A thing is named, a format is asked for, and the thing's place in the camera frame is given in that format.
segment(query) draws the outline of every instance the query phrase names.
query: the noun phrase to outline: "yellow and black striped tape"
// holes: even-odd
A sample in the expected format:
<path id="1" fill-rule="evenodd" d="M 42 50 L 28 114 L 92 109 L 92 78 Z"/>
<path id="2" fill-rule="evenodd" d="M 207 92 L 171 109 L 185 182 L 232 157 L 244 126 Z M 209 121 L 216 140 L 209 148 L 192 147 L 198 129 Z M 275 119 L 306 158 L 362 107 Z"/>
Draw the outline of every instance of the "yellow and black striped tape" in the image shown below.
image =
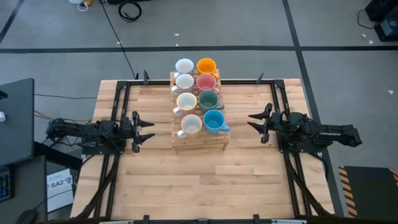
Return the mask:
<path id="1" fill-rule="evenodd" d="M 393 168 L 389 168 L 389 170 L 392 172 L 392 175 L 394 176 L 394 179 L 396 180 L 396 184 L 398 187 L 398 174 L 397 171 L 395 171 Z"/>
<path id="2" fill-rule="evenodd" d="M 355 218 L 358 215 L 358 213 L 356 212 L 355 209 L 354 196 L 353 193 L 351 192 L 351 187 L 349 186 L 347 171 L 343 166 L 339 166 L 338 172 L 340 174 L 341 183 L 343 184 L 343 192 L 346 198 L 348 216 L 350 218 Z"/>

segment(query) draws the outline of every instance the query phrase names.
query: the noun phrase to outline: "orange mug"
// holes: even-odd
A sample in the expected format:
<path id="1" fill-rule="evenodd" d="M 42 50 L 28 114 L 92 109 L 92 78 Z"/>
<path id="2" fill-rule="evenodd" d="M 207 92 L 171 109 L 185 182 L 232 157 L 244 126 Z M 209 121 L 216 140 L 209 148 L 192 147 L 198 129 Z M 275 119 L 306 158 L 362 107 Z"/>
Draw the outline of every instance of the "orange mug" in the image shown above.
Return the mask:
<path id="1" fill-rule="evenodd" d="M 216 79 L 220 79 L 220 76 L 216 73 L 216 62 L 210 58 L 200 59 L 197 68 L 199 75 L 208 73 L 216 77 Z"/>

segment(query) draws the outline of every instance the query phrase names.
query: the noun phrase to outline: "wooden tabletop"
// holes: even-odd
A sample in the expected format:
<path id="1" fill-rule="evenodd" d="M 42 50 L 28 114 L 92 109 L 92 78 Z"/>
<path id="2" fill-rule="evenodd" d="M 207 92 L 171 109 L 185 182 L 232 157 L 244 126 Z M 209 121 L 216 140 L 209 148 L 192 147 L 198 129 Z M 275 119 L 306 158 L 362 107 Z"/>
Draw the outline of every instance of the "wooden tabletop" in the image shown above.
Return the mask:
<path id="1" fill-rule="evenodd" d="M 101 82 L 93 121 L 110 119 L 116 82 Z M 300 80 L 285 79 L 285 87 L 290 109 L 308 114 Z M 170 87 L 131 87 L 127 115 L 131 117 L 133 110 L 138 111 L 142 120 L 155 123 L 141 133 L 156 135 L 144 143 L 139 154 L 126 148 L 121 156 L 112 219 L 142 220 L 144 215 L 158 220 L 249 219 L 253 214 L 261 218 L 294 217 L 275 133 L 270 131 L 269 142 L 261 144 L 261 136 L 247 125 L 248 121 L 259 123 L 248 118 L 249 114 L 260 113 L 267 103 L 273 102 L 271 88 L 223 85 L 222 93 L 231 128 L 227 150 L 186 150 L 177 155 L 171 150 Z M 301 158 L 308 188 L 333 213 L 322 163 L 308 154 L 301 154 Z M 102 161 L 103 156 L 98 155 L 82 167 L 72 217 L 83 210 L 96 192 Z M 297 186 L 296 189 L 300 211 L 304 213 L 301 193 Z M 107 196 L 106 191 L 102 215 Z"/>

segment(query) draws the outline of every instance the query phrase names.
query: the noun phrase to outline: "white object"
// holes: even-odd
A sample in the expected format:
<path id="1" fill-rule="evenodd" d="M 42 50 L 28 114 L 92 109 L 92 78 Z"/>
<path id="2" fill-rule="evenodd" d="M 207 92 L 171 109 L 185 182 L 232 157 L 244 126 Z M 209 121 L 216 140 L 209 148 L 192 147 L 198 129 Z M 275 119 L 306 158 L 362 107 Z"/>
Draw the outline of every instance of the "white object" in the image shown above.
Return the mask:
<path id="1" fill-rule="evenodd" d="M 181 121 L 182 130 L 177 132 L 177 137 L 186 138 L 187 134 L 195 134 L 200 131 L 201 120 L 194 114 L 186 115 Z"/>
<path id="2" fill-rule="evenodd" d="M 82 0 L 69 0 L 69 2 L 72 4 L 80 4 Z"/>
<path id="3" fill-rule="evenodd" d="M 47 212 L 73 203 L 72 184 L 73 179 L 69 169 L 47 176 L 47 198 L 59 194 L 47 200 Z"/>
<path id="4" fill-rule="evenodd" d="M 87 9 L 88 9 L 88 5 L 87 5 L 87 3 L 85 3 L 84 2 L 84 7 L 81 7 L 80 6 L 80 4 L 77 6 L 77 9 L 80 11 L 80 12 L 85 12 L 85 11 L 87 11 Z"/>
<path id="5" fill-rule="evenodd" d="M 175 79 L 176 85 L 172 87 L 172 93 L 179 95 L 183 90 L 191 88 L 194 82 L 195 81 L 190 74 L 177 75 L 177 78 Z"/>
<path id="6" fill-rule="evenodd" d="M 6 121 L 6 114 L 4 112 L 0 111 L 0 122 L 5 122 Z"/>
<path id="7" fill-rule="evenodd" d="M 180 59 L 175 64 L 175 69 L 178 72 L 174 73 L 174 79 L 176 79 L 177 76 L 179 76 L 182 73 L 192 74 L 193 62 L 187 58 Z"/>
<path id="8" fill-rule="evenodd" d="M 177 98 L 177 107 L 173 109 L 175 116 L 183 115 L 184 110 L 191 110 L 197 105 L 197 98 L 192 93 L 182 93 Z"/>

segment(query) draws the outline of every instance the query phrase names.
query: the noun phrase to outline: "pink mug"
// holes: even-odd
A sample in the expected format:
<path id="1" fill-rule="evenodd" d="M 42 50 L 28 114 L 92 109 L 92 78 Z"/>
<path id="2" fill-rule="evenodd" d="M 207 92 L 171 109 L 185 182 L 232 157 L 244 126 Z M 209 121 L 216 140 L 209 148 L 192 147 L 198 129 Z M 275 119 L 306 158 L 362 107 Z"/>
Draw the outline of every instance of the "pink mug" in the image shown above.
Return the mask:
<path id="1" fill-rule="evenodd" d="M 217 86 L 216 78 L 213 75 L 207 73 L 199 75 L 199 77 L 197 78 L 197 86 L 199 92 L 203 92 L 205 90 L 212 90 L 217 94 L 220 93 L 220 90 L 216 87 Z"/>

